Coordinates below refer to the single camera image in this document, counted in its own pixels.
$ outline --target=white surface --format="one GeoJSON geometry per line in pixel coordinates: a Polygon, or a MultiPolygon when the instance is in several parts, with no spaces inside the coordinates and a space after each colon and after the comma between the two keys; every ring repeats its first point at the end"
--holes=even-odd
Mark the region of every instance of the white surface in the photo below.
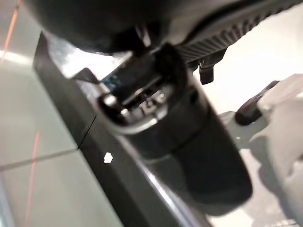
{"type": "Polygon", "coordinates": [[[203,89],[218,113],[236,111],[271,81],[301,72],[303,4],[271,16],[230,46],[214,68],[214,83],[203,89]]]}
{"type": "Polygon", "coordinates": [[[254,190],[252,198],[239,209],[222,217],[211,217],[215,227],[287,224],[289,218],[285,212],[289,211],[270,168],[267,140],[262,134],[255,135],[267,123],[260,119],[255,124],[241,127],[234,122],[233,112],[271,81],[300,72],[303,72],[303,4],[261,22],[229,47],[223,60],[214,68],[214,82],[203,86],[241,150],[254,190]]]}
{"type": "MultiPolygon", "coordinates": [[[[16,2],[0,3],[0,57],[16,2]]],[[[0,63],[0,180],[16,227],[120,227],[32,69],[40,30],[21,4],[8,52],[0,63]],[[33,164],[37,133],[39,161],[33,164]]],[[[9,211],[3,211],[3,205],[0,227],[13,227],[1,219],[9,211]]]]}

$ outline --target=red laser line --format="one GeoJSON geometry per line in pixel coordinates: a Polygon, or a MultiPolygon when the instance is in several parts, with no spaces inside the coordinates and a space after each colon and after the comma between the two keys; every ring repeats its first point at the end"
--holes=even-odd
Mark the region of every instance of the red laser line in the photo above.
{"type": "Polygon", "coordinates": [[[36,166],[36,154],[37,154],[38,142],[39,142],[39,132],[37,132],[37,134],[36,134],[34,149],[33,149],[33,156],[32,156],[33,163],[32,163],[32,168],[31,168],[30,178],[29,178],[29,190],[28,190],[28,196],[27,196],[27,211],[26,211],[26,215],[25,215],[24,227],[28,227],[30,208],[31,208],[31,204],[32,204],[33,187],[34,187],[34,173],[35,173],[35,166],[36,166]]]}
{"type": "Polygon", "coordinates": [[[17,0],[16,6],[15,6],[15,9],[14,9],[14,13],[13,13],[13,17],[11,18],[11,21],[10,21],[9,32],[8,32],[8,35],[6,36],[6,40],[5,40],[5,44],[4,44],[4,50],[3,50],[3,54],[1,56],[1,62],[3,62],[5,54],[9,49],[9,42],[10,42],[10,39],[11,39],[11,35],[13,34],[13,31],[14,31],[14,27],[15,27],[15,23],[16,23],[16,20],[17,20],[20,4],[21,4],[21,0],[17,0]]]}

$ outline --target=gray floor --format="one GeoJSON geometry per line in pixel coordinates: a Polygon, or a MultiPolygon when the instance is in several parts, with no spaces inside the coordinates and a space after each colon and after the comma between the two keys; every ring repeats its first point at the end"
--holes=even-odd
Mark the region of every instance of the gray floor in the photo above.
{"type": "MultiPolygon", "coordinates": [[[[0,50],[15,4],[1,2],[0,50]]],[[[0,226],[122,226],[31,68],[40,31],[21,5],[0,64],[0,226]]]]}
{"type": "MultiPolygon", "coordinates": [[[[13,0],[1,4],[0,50],[14,5],[13,0]]],[[[286,219],[277,193],[267,185],[273,181],[267,179],[271,173],[262,156],[266,142],[251,139],[266,123],[261,119],[241,128],[232,121],[230,111],[270,81],[303,71],[302,11],[300,5],[254,28],[228,49],[215,67],[215,82],[204,86],[241,149],[254,184],[254,195],[244,206],[224,217],[210,217],[216,227],[273,226],[286,219]]],[[[9,53],[0,64],[0,212],[6,213],[2,222],[13,220],[17,227],[121,226],[31,69],[40,30],[21,5],[9,53]],[[33,164],[37,134],[37,162],[33,164]],[[3,207],[9,207],[12,219],[3,207]]]]}

